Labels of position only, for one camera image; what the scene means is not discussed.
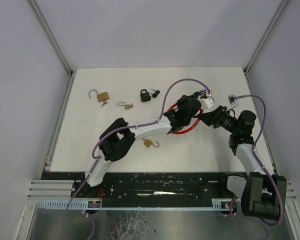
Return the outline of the black-headed key bunch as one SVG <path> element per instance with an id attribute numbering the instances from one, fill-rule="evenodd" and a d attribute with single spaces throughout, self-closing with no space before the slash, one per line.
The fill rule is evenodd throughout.
<path id="1" fill-rule="evenodd" d="M 161 91 L 158 90 L 158 89 L 153 89 L 153 88 L 151 88 L 151 90 L 152 90 L 152 94 L 151 94 L 151 97 L 152 97 L 152 98 L 157 98 L 158 95 L 161 93 Z"/>

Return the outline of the black Kaijing padlock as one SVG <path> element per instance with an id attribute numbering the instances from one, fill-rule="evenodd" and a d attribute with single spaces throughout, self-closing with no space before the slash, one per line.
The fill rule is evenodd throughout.
<path id="1" fill-rule="evenodd" d="M 151 99 L 150 93 L 146 89 L 140 90 L 140 100 L 142 103 L 149 102 Z"/>

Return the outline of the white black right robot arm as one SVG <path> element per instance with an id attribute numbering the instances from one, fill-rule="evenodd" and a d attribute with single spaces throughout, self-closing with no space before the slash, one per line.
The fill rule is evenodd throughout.
<path id="1" fill-rule="evenodd" d="M 242 163 L 247 177 L 229 176 L 227 188 L 241 200 L 245 216 L 281 222 L 284 216 L 287 181 L 268 170 L 261 160 L 252 136 L 257 116 L 244 110 L 239 117 L 230 115 L 224 106 L 197 115 L 209 127 L 230 132 L 229 148 Z"/>

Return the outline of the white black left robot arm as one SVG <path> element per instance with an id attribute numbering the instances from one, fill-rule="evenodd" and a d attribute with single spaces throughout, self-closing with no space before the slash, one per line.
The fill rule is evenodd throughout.
<path id="1" fill-rule="evenodd" d="M 127 122 L 122 117 L 116 119 L 93 148 L 94 163 L 85 172 L 83 182 L 91 188 L 100 185 L 112 163 L 123 159 L 136 141 L 179 132 L 190 125 L 202 108 L 199 98 L 193 95 L 183 95 L 176 104 L 176 109 L 164 112 L 157 119 L 140 123 Z"/>

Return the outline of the large brass padlock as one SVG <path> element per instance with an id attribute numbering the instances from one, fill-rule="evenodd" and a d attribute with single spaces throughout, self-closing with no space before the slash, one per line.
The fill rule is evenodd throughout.
<path id="1" fill-rule="evenodd" d="M 92 93 L 95 93 L 96 95 L 96 98 L 98 100 L 99 103 L 101 102 L 106 102 L 107 100 L 110 99 L 109 97 L 109 94 L 107 92 L 102 92 L 102 93 L 99 93 L 96 89 L 91 89 L 89 92 L 88 92 L 88 97 L 91 99 L 92 98 Z"/>

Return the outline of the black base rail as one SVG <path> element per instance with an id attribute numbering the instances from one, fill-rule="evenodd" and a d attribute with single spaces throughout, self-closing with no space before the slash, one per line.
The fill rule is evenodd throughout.
<path id="1" fill-rule="evenodd" d="M 228 177 L 248 176 L 244 172 L 108 172 L 101 184 L 91 187 L 87 183 L 77 197 L 114 199 L 123 196 L 149 197 L 157 192 L 192 199 L 231 198 L 227 189 Z"/>

